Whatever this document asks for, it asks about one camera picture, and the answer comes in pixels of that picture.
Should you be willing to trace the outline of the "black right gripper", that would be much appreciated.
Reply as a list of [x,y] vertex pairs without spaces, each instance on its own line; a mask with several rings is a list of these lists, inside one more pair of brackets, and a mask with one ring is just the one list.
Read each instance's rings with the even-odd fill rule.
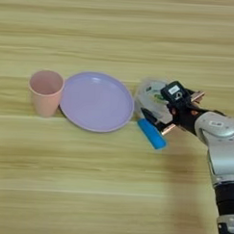
[[164,130],[171,124],[174,124],[195,134],[195,121],[203,114],[207,113],[208,110],[194,104],[192,101],[192,95],[194,94],[194,91],[184,88],[174,94],[171,94],[169,89],[162,90],[162,97],[168,102],[167,107],[172,114],[171,122],[169,123],[163,123],[158,120],[153,113],[146,108],[142,108],[142,113],[146,120],[149,123],[156,125],[161,132],[164,132]]

